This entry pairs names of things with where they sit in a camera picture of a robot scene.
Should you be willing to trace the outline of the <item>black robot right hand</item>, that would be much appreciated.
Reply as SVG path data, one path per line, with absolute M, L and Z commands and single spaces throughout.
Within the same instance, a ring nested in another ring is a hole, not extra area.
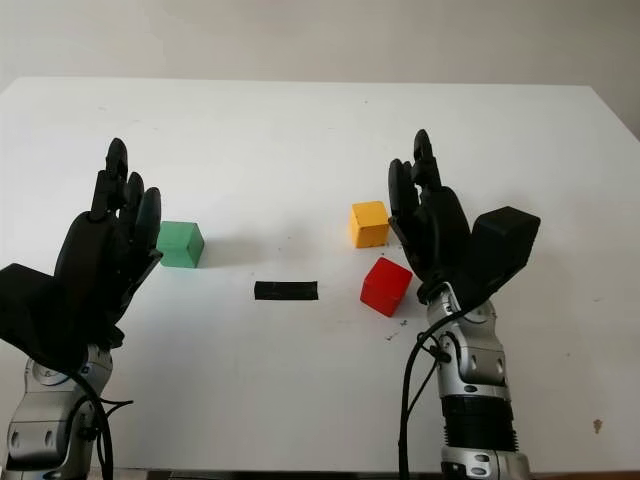
M 441 181 L 426 130 L 415 135 L 411 161 L 390 163 L 388 190 L 389 223 L 421 281 L 418 299 L 428 304 L 460 266 L 470 228 L 457 195 Z

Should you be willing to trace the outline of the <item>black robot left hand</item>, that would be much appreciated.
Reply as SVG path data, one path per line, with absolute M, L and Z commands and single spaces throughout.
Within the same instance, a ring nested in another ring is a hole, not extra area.
M 122 345 L 117 323 L 162 257 L 160 223 L 160 190 L 128 171 L 126 145 L 113 139 L 91 208 L 69 227 L 54 270 L 84 342 L 105 350 Z

